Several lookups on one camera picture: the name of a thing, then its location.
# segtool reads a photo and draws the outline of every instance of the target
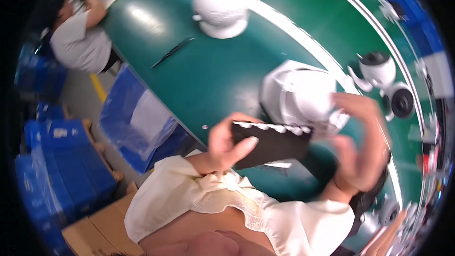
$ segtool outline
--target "fingers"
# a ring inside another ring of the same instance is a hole
[[[232,167],[236,162],[246,157],[258,144],[259,139],[255,136],[250,136],[236,144],[234,148],[225,153],[224,159],[226,163]]]

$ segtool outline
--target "white spherical device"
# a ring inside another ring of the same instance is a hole
[[[248,0],[193,0],[193,9],[193,20],[210,37],[236,37],[248,25]]]
[[[357,77],[349,67],[351,77],[365,92],[375,88],[385,89],[395,82],[396,67],[393,58],[384,52],[371,52],[360,57],[359,67],[364,79]]]

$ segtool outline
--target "security camera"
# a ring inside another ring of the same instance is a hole
[[[406,119],[414,114],[414,96],[406,83],[397,82],[389,88],[381,89],[379,94],[386,108],[385,119],[388,122],[395,116],[400,119]]]
[[[357,56],[364,78],[357,77],[350,66],[348,66],[348,70],[355,84],[363,91],[370,92],[373,87],[388,88],[395,81],[395,61],[388,53],[376,51]]]

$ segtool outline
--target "worker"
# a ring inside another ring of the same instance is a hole
[[[126,213],[129,238],[149,256],[329,256],[351,230],[352,196],[375,186],[390,150],[375,100],[333,99],[363,123],[364,144],[358,154],[350,137],[331,138],[338,168],[318,201],[280,203],[231,169],[258,143],[249,137],[234,145],[232,121],[261,123],[234,113],[211,129],[208,152],[155,164]]]
[[[107,14],[104,1],[83,1],[83,9],[75,8],[77,0],[52,2],[53,16],[43,43],[48,41],[55,59],[65,67],[103,73],[120,65],[122,60],[112,49],[110,38],[98,26]]]

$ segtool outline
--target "blue crate label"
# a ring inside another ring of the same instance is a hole
[[[54,139],[65,138],[68,135],[68,130],[65,128],[54,128]]]

